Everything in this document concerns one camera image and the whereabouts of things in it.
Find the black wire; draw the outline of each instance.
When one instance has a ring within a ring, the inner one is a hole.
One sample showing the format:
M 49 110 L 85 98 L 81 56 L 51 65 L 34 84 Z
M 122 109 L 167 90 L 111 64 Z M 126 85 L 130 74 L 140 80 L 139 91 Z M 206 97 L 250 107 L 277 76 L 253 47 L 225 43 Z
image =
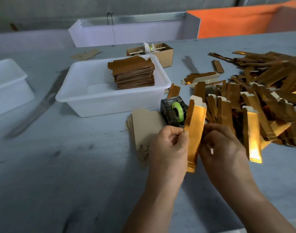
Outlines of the black wire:
M 112 21 L 112 25 L 114 26 L 114 24 L 113 24 L 113 19 L 112 19 L 112 15 L 114 14 L 114 12 L 113 13 L 107 13 L 107 23 L 108 23 L 108 25 L 109 25 L 109 20 L 108 20 L 108 15 L 110 15 L 111 16 L 111 21 Z

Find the table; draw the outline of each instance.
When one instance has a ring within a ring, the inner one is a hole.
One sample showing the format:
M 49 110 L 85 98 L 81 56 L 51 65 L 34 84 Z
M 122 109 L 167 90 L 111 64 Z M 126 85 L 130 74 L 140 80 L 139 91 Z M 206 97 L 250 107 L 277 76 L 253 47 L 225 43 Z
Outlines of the table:
M 210 72 L 209 52 L 234 56 L 235 50 L 296 55 L 296 32 L 166 42 L 174 48 L 166 68 L 175 84 L 190 72 Z M 99 46 L 95 59 L 121 57 L 138 44 Z M 60 74 L 91 48 L 0 54 L 28 74 L 36 98 L 0 115 L 0 232 L 119 232 L 142 194 L 142 168 L 125 128 L 130 112 L 80 118 L 55 102 L 21 134 L 11 130 L 32 112 Z M 239 74 L 221 61 L 221 79 Z M 182 86 L 188 103 L 192 94 Z M 250 163 L 264 195 L 289 220 L 296 219 L 296 148 L 270 144 L 263 164 Z M 212 186 L 200 162 L 187 173 L 174 206 L 170 232 L 219 232 L 242 228 Z

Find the hand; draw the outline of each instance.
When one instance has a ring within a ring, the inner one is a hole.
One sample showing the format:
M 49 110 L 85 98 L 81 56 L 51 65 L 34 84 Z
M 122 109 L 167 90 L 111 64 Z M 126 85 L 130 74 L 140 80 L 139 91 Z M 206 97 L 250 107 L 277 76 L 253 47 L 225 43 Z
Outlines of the hand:
M 209 179 L 224 199 L 259 194 L 244 146 L 228 126 L 204 125 L 200 157 Z
M 166 126 L 149 146 L 147 185 L 160 190 L 170 186 L 177 192 L 187 171 L 189 134 L 182 128 Z

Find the green tape roll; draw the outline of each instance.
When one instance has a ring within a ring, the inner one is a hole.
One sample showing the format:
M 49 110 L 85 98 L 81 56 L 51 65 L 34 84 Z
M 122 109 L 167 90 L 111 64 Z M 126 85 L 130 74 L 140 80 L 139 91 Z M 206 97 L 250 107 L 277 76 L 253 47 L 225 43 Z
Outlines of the green tape roll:
M 178 116 L 177 116 L 178 122 L 180 123 L 180 122 L 184 121 L 184 111 L 182 110 L 180 103 L 174 102 L 172 104 L 172 110 L 174 110 L 174 109 L 176 109 L 178 111 Z

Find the white plastic bin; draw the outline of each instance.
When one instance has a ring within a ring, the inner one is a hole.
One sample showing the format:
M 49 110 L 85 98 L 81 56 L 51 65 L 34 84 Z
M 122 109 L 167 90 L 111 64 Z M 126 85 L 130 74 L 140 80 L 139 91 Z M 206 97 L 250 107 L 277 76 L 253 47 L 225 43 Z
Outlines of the white plastic bin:
M 155 55 L 142 57 L 155 65 L 154 86 L 118 89 L 107 64 L 127 57 L 78 61 L 70 67 L 56 100 L 67 102 L 82 118 L 158 107 L 171 81 Z
M 34 99 L 26 78 L 13 59 L 0 61 L 0 114 Z

